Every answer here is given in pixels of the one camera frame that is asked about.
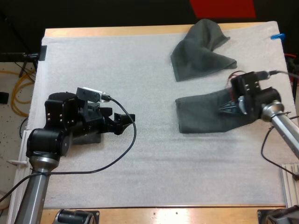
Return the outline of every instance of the red object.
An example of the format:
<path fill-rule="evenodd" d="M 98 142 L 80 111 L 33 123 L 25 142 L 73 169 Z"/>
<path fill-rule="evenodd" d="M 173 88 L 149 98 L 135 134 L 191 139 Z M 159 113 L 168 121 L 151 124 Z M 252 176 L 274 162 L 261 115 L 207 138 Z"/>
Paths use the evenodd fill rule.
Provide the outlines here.
<path fill-rule="evenodd" d="M 253 0 L 190 0 L 197 18 L 255 18 Z"/>
<path fill-rule="evenodd" d="M 293 57 L 293 58 L 296 58 L 297 56 L 294 55 L 294 54 L 288 54 L 288 53 L 285 53 L 285 56 L 288 56 L 288 57 Z"/>

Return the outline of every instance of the gray towel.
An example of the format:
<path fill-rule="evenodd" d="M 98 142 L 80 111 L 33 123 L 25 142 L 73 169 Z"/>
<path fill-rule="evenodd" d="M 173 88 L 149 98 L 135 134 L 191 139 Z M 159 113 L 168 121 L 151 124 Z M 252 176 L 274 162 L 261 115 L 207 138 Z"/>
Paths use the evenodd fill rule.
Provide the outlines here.
<path fill-rule="evenodd" d="M 181 133 L 226 132 L 256 120 L 241 113 L 221 113 L 220 106 L 230 100 L 227 89 L 176 99 L 179 131 Z"/>
<path fill-rule="evenodd" d="M 213 52 L 228 40 L 229 37 L 222 33 L 217 23 L 207 19 L 197 22 L 171 55 L 176 80 L 202 77 L 222 69 L 235 69 L 236 60 Z"/>

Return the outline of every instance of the red wire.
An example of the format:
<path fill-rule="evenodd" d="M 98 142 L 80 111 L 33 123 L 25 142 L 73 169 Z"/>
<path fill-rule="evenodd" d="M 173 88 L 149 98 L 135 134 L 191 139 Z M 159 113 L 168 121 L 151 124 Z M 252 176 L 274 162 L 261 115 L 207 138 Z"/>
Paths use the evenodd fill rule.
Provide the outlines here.
<path fill-rule="evenodd" d="M 285 56 L 296 58 L 297 55 L 285 53 Z"/>
<path fill-rule="evenodd" d="M 232 88 L 229 88 L 229 89 L 228 89 L 228 92 L 229 92 L 229 94 L 230 94 L 230 98 L 232 99 L 232 101 L 235 101 L 235 98 L 234 98 L 234 95 L 233 95 L 233 90 L 232 90 Z"/>

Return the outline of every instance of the black cable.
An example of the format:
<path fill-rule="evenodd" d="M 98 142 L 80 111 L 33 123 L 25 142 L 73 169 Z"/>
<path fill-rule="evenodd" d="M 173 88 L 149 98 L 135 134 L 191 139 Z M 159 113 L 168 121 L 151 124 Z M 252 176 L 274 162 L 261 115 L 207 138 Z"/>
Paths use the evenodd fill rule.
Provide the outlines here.
<path fill-rule="evenodd" d="M 26 177 L 24 177 L 20 182 L 18 182 L 6 195 L 4 195 L 1 199 L 0 199 L 0 202 L 2 202 L 6 197 L 8 197 L 21 183 L 23 183 L 26 179 L 32 177 L 32 176 L 37 176 L 37 175 L 68 175 L 68 174 L 94 174 L 94 173 L 97 173 L 97 172 L 100 172 L 104 169 L 107 169 L 109 167 L 111 167 L 112 165 L 114 165 L 115 163 L 117 163 L 122 157 L 124 157 L 129 151 L 130 149 L 133 147 L 134 143 L 135 143 L 135 140 L 136 140 L 136 135 L 137 135 L 137 129 L 136 129 L 136 125 L 135 125 L 135 122 L 134 120 L 132 119 L 132 117 L 130 116 L 130 114 L 126 111 L 126 109 L 115 99 L 109 97 L 109 96 L 106 96 L 106 98 L 108 98 L 109 100 L 115 102 L 124 112 L 125 114 L 129 117 L 129 119 L 131 120 L 132 124 L 133 124 L 133 127 L 134 127 L 134 136 L 133 136 L 133 140 L 130 144 L 130 146 L 127 148 L 127 150 L 121 154 L 116 160 L 114 160 L 113 162 L 109 163 L 108 165 L 102 167 L 102 168 L 99 168 L 99 169 L 95 169 L 95 170 L 92 170 L 92 171 L 73 171 L 73 172 L 37 172 L 37 173 L 34 173 L 34 174 L 30 174 Z"/>
<path fill-rule="evenodd" d="M 0 199 L 0 203 L 1 203 L 5 198 L 7 198 L 7 197 L 8 197 L 14 190 L 16 190 L 16 188 L 19 187 L 20 184 L 23 183 L 25 180 L 27 180 L 28 178 L 31 178 L 31 177 L 33 177 L 33 176 L 39 176 L 39 175 L 42 175 L 42 173 L 34 173 L 34 174 L 30 174 L 30 175 L 24 177 L 24 178 L 23 178 L 22 180 L 20 180 L 16 185 L 14 185 L 14 187 L 11 188 L 10 191 L 9 191 L 6 195 L 4 195 L 4 196 Z"/>
<path fill-rule="evenodd" d="M 25 69 L 22 67 L 22 66 L 20 66 L 17 62 L 14 62 L 17 66 L 19 66 L 20 68 L 21 68 L 21 70 L 23 71 L 23 72 L 25 72 L 27 75 L 28 75 L 28 77 L 31 79 L 31 81 L 32 82 L 36 82 L 26 71 L 25 71 Z"/>
<path fill-rule="evenodd" d="M 28 118 L 25 118 L 25 119 L 22 121 L 22 123 L 21 123 L 21 125 L 20 125 L 20 128 L 19 128 L 19 135 L 20 135 L 20 138 L 21 138 L 21 139 L 23 138 L 23 137 L 22 137 L 22 133 L 21 133 L 21 131 L 22 131 L 22 126 L 23 126 L 23 124 L 25 123 L 26 120 L 28 120 Z"/>
<path fill-rule="evenodd" d="M 38 60 L 33 60 L 32 63 L 33 63 L 34 69 L 37 71 Z"/>
<path fill-rule="evenodd" d="M 25 70 L 27 70 L 27 71 L 29 71 L 29 72 L 31 72 L 31 70 L 30 69 L 27 69 L 27 68 L 23 68 L 22 66 L 20 66 L 17 62 L 14 62 L 17 66 L 19 66 L 22 70 L 23 70 L 23 72 L 25 72 L 26 74 L 27 74 L 27 72 L 25 71 Z"/>
<path fill-rule="evenodd" d="M 290 119 L 292 120 L 292 119 L 295 119 L 295 118 L 299 118 L 299 116 L 294 116 L 294 117 L 291 117 Z M 278 165 L 277 163 L 275 163 L 275 162 L 269 160 L 266 156 L 264 156 L 264 154 L 263 154 L 263 149 L 264 149 L 265 143 L 266 143 L 266 141 L 267 141 L 267 139 L 268 139 L 268 136 L 269 136 L 270 132 L 271 132 L 273 129 L 274 129 L 274 127 L 272 126 L 272 127 L 268 130 L 268 132 L 266 133 L 266 136 L 265 136 L 265 138 L 264 138 L 264 140 L 263 140 L 263 144 L 262 144 L 262 148 L 261 148 L 261 155 L 262 155 L 262 157 L 263 157 L 266 161 L 272 163 L 273 165 L 275 165 L 275 166 L 277 166 L 277 167 L 283 169 L 284 171 L 286 171 L 286 172 L 292 174 L 292 176 L 298 176 L 297 174 L 293 173 L 292 171 L 290 171 L 290 170 L 288 170 L 288 169 L 286 169 L 286 168 L 284 168 L 284 167 Z"/>
<path fill-rule="evenodd" d="M 294 74 L 294 73 L 291 73 L 291 72 L 287 72 L 287 71 L 280 71 L 280 70 L 273 70 L 273 71 L 269 71 L 269 74 L 272 76 L 272 75 L 275 75 L 275 74 L 278 74 L 278 73 L 284 73 L 284 74 L 287 74 L 291 77 L 294 77 L 294 78 L 299 78 L 298 75 Z"/>
<path fill-rule="evenodd" d="M 24 72 L 27 74 L 27 72 L 26 72 L 25 69 L 24 69 L 24 68 L 26 67 L 26 64 L 27 64 L 27 62 L 24 62 L 24 63 L 23 63 L 23 65 L 22 65 L 22 67 L 21 67 L 21 71 L 20 71 L 20 73 L 19 73 L 19 78 L 22 77 L 22 75 L 23 75 Z"/>

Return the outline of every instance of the black background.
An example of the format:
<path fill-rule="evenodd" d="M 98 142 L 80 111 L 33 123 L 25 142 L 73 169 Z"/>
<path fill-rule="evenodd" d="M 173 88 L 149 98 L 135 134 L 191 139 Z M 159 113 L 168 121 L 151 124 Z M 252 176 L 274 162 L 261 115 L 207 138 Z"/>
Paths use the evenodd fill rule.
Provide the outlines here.
<path fill-rule="evenodd" d="M 277 21 L 285 52 L 299 52 L 299 0 L 254 0 L 256 19 Z M 193 24 L 189 0 L 0 0 L 0 52 L 39 52 L 46 28 Z M 12 26 L 29 49 L 15 37 Z"/>

